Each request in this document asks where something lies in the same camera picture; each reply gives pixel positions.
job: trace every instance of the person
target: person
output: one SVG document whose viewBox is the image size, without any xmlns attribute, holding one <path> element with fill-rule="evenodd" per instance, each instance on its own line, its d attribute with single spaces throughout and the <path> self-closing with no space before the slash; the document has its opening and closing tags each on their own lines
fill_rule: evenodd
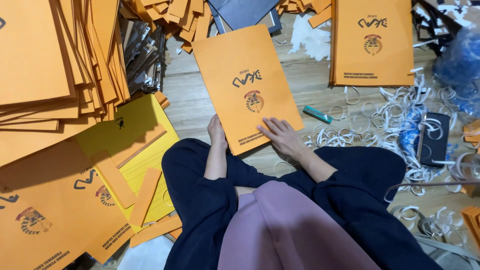
<svg viewBox="0 0 480 270">
<path fill-rule="evenodd" d="M 401 157 L 379 147 L 312 151 L 287 121 L 263 121 L 258 130 L 301 170 L 276 178 L 227 153 L 217 115 L 211 145 L 189 138 L 165 152 L 182 221 L 165 270 L 441 269 L 386 210 L 387 188 L 405 175 Z"/>
</svg>

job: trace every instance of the smartphone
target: smartphone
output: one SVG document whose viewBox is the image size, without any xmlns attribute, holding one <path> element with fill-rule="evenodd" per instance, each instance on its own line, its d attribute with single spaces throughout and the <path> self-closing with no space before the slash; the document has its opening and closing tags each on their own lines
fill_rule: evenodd
<svg viewBox="0 0 480 270">
<path fill-rule="evenodd" d="M 427 125 L 422 125 L 420 130 L 419 146 L 417 150 L 417 160 L 423 166 L 441 169 L 445 166 L 445 164 L 434 163 L 433 161 L 445 161 L 447 154 L 450 116 L 436 112 L 427 112 L 424 114 L 423 119 L 428 118 L 438 120 L 440 122 L 440 129 L 428 131 L 430 127 Z M 432 124 L 432 126 L 436 128 L 438 123 L 434 123 L 435 124 Z"/>
</svg>

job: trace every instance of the navy blue pants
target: navy blue pants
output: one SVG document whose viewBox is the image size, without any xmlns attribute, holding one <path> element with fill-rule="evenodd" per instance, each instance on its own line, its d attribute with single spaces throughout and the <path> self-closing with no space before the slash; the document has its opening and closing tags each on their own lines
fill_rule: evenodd
<svg viewBox="0 0 480 270">
<path fill-rule="evenodd" d="M 237 212 L 234 186 L 257 188 L 271 180 L 287 183 L 318 204 L 381 269 L 441 270 L 386 210 L 385 191 L 399 184 L 406 170 L 397 154 L 376 147 L 319 148 L 315 153 L 338 171 L 316 184 L 303 170 L 267 176 L 231 154 L 227 177 L 208 180 L 203 176 L 209 149 L 200 140 L 183 139 L 163 156 L 168 191 L 183 225 L 165 270 L 217 269 L 223 235 Z M 387 199 L 394 196 L 390 192 Z"/>
</svg>

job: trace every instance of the torn white paper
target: torn white paper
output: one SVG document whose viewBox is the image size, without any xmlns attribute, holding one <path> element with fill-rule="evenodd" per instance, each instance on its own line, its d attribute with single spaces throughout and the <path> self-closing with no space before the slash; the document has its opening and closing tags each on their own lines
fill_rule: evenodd
<svg viewBox="0 0 480 270">
<path fill-rule="evenodd" d="M 325 57 L 330 60 L 330 43 L 328 43 L 330 42 L 330 32 L 320 29 L 324 26 L 331 26 L 330 20 L 312 29 L 308 22 L 311 17 L 311 15 L 303 14 L 303 16 L 297 15 L 295 18 L 291 40 L 293 47 L 288 53 L 298 51 L 303 45 L 306 50 L 304 54 L 317 61 Z"/>
</svg>

